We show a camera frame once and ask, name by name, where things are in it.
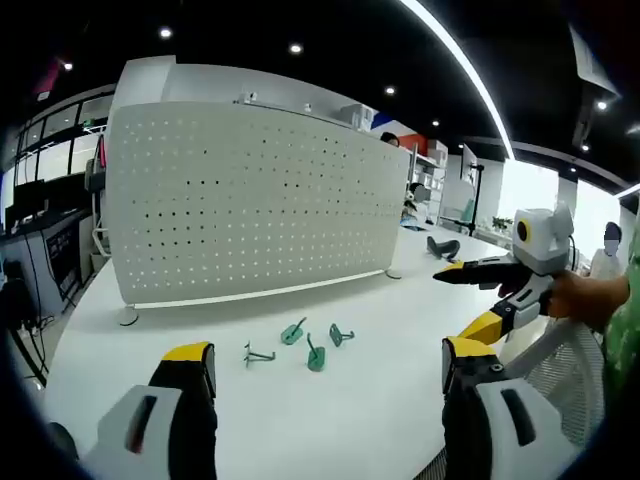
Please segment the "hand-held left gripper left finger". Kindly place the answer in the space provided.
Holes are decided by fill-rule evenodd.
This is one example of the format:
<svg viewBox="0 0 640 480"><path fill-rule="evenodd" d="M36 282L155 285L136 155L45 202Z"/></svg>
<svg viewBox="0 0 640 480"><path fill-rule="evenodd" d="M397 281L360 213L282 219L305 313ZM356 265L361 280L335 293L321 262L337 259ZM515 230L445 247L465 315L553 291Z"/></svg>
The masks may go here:
<svg viewBox="0 0 640 480"><path fill-rule="evenodd" d="M215 479L215 399L214 345L176 347L101 418L83 465L95 479Z"/></svg>

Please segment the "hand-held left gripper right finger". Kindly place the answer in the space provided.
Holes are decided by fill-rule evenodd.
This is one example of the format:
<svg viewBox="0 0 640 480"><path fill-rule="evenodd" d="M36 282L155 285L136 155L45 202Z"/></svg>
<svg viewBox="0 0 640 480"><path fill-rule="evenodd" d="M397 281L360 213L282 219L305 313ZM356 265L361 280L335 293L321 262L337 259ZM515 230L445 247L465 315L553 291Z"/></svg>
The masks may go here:
<svg viewBox="0 0 640 480"><path fill-rule="evenodd" d="M557 409L488 345L442 340L447 479L556 479L577 455Z"/></svg>

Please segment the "person's right hand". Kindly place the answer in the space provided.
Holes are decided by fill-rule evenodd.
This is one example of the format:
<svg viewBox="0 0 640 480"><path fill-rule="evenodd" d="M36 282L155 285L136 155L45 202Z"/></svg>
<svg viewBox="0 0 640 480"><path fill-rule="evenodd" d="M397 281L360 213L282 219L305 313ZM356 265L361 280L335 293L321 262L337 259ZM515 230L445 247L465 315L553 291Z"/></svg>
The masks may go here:
<svg viewBox="0 0 640 480"><path fill-rule="evenodd" d="M582 322L603 333L614 312L629 296L627 275L603 280L564 271L554 279L547 313L554 318Z"/></svg>

